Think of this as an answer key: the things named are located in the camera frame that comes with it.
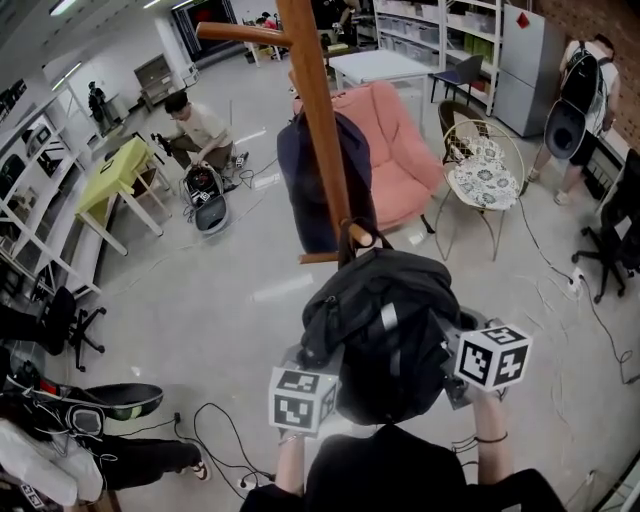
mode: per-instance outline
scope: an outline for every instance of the door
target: door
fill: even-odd
[[[504,6],[504,44],[500,69],[532,87],[538,80],[544,25],[542,16],[511,5]]]
[[[520,136],[526,133],[535,90],[516,77],[500,71],[493,115]]]

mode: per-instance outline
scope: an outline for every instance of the refrigerator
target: refrigerator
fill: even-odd
[[[522,137],[544,133],[560,83],[567,38],[542,16],[504,6],[493,115]]]

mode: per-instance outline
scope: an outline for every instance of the white t-shirt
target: white t-shirt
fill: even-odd
[[[607,57],[607,54],[604,53],[597,45],[593,44],[590,41],[586,41],[584,44],[585,49],[593,55],[597,60],[604,59]],[[571,60],[571,57],[574,53],[576,53],[580,48],[579,41],[571,41],[569,46],[567,46],[567,51],[565,54],[567,62]],[[609,63],[600,67],[602,71],[602,77],[604,79],[605,88],[603,89],[604,94],[606,94],[605,101],[595,101],[593,107],[589,111],[589,115],[587,115],[587,130],[589,130],[592,134],[599,135],[602,131],[602,123],[604,121],[604,116],[607,113],[607,102],[609,100],[609,94],[611,94],[611,90],[613,89],[613,83],[616,81],[618,77],[618,69],[615,64]]]
[[[36,441],[8,420],[0,419],[0,465],[60,505],[78,499],[96,501],[102,475],[89,452],[73,439],[54,435],[52,442]],[[55,446],[66,456],[60,455]]]
[[[186,133],[200,148],[204,148],[213,139],[218,138],[226,130],[227,135],[218,147],[228,146],[233,142],[231,129],[216,113],[197,103],[191,104],[191,117],[188,121],[176,121],[180,133]]]

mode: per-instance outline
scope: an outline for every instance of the person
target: person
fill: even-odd
[[[596,59],[615,58],[613,43],[604,35],[598,34],[593,41],[585,42],[586,50]],[[580,50],[580,42],[572,41],[567,46],[560,64],[563,81],[571,58]],[[587,131],[578,151],[569,160],[560,190],[557,191],[555,202],[560,206],[570,203],[569,191],[580,181],[580,175],[585,165],[589,163],[598,143],[598,136],[602,131],[609,131],[615,121],[620,99],[620,75],[613,62],[600,67],[604,79],[604,92],[607,95],[604,102],[595,102],[587,116]],[[533,169],[529,173],[529,180],[536,181],[540,171],[549,162],[551,152],[543,146]]]
[[[191,164],[188,152],[196,153],[195,165],[206,161],[216,171],[222,171],[231,156],[231,129],[211,109],[191,103],[185,91],[171,94],[164,108],[176,122],[177,133],[166,137],[174,158],[183,169]]]
[[[89,82],[89,108],[93,113],[93,118],[100,125],[100,132],[107,133],[113,126],[113,119],[107,107],[104,91],[96,87],[95,82]]]
[[[259,25],[261,24],[261,26],[263,26],[264,28],[270,28],[272,30],[278,30],[278,24],[276,23],[276,20],[273,19],[271,17],[271,14],[269,14],[266,11],[262,13],[262,16],[260,18],[258,18],[258,20],[256,22]]]
[[[45,426],[49,420],[38,407],[27,409],[21,400],[0,396],[0,465],[60,505],[93,502],[103,489],[147,485],[186,468],[201,481],[209,479],[193,444],[104,435],[100,440],[78,438],[80,445],[60,425]]]
[[[331,44],[338,42],[338,32],[334,25],[338,25],[339,31],[348,33],[351,26],[351,15],[360,10],[360,0],[312,0],[313,17],[316,20],[318,36],[326,34]]]
[[[516,504],[523,512],[564,510],[537,471],[514,474],[502,404],[494,394],[473,391],[477,485],[467,485],[452,451],[385,425],[368,439],[327,438],[305,490],[304,437],[288,431],[280,441],[275,483],[252,490],[241,512],[498,511],[516,510]]]

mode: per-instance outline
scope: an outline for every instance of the white floor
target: white floor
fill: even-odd
[[[257,69],[237,58],[208,68],[189,89],[193,101],[207,103],[225,117],[232,103],[236,140],[266,130],[240,144],[251,152],[247,168],[255,171],[275,158],[276,136],[291,118],[288,70],[288,61],[267,62]],[[417,104],[411,105],[415,114]],[[162,109],[139,125],[145,136],[171,129]],[[440,154],[435,104],[428,110],[426,130],[429,145]],[[519,146],[529,166],[537,146],[522,141]],[[170,169],[175,183],[181,171],[173,161]],[[276,162],[254,183],[265,185],[270,180],[261,178],[278,173]],[[590,247],[579,230],[593,221],[596,205],[581,187],[572,206],[556,206],[553,191],[560,179],[550,166],[542,184],[530,187],[524,204],[545,255],[571,272],[571,254]],[[88,373],[74,372],[73,379],[83,385],[140,381],[162,386],[165,399],[160,409],[150,417],[118,425],[121,432],[161,423],[180,411],[185,419],[180,427],[191,433],[195,410],[213,401],[233,417],[254,464],[274,470],[277,432],[267,424],[266,400],[271,368],[286,347],[299,341],[302,308],[336,265],[297,263],[302,251],[287,191],[282,180],[274,178],[273,183],[260,190],[242,186],[229,194],[232,225],[205,241],[183,218],[178,198],[168,198],[171,219],[147,203],[165,229],[159,238],[126,208],[118,211],[113,232],[129,248],[129,255],[106,250],[100,275],[104,294],[89,299],[108,309],[93,329],[107,351],[87,352]],[[436,199],[445,193],[443,186]],[[477,215],[453,201],[448,205],[439,234],[447,242],[457,218],[458,240],[447,267],[458,300],[535,336],[527,377],[506,400],[517,467],[539,469],[563,500],[590,470],[618,475],[640,448],[640,384],[620,384],[608,338],[588,300],[575,302],[565,296],[565,283],[540,257],[518,207],[506,216],[498,259],[492,262],[490,239]],[[432,222],[436,211],[434,200],[426,212]],[[489,220],[497,228],[499,217],[489,215]],[[419,220],[389,238],[398,249],[440,259],[433,237],[426,237]],[[587,261],[581,266],[596,290],[599,266]],[[629,281],[626,297],[618,299],[610,286],[598,311],[622,353],[635,349],[638,341],[638,287]],[[639,361],[633,358],[627,363],[627,375],[640,370]],[[453,412],[443,397],[426,415],[403,427],[444,446],[473,434],[471,410]],[[233,432],[221,414],[203,412],[198,429],[219,458],[241,463]],[[146,434],[173,435],[169,427]],[[465,455],[464,461],[474,458],[474,452]],[[226,473],[232,482],[244,474]],[[608,487],[603,482],[596,479],[593,500]],[[120,498],[125,512],[227,512],[241,505],[218,474],[206,484],[168,475],[161,483],[121,492]],[[582,509],[584,503],[576,505],[579,500],[572,508]]]

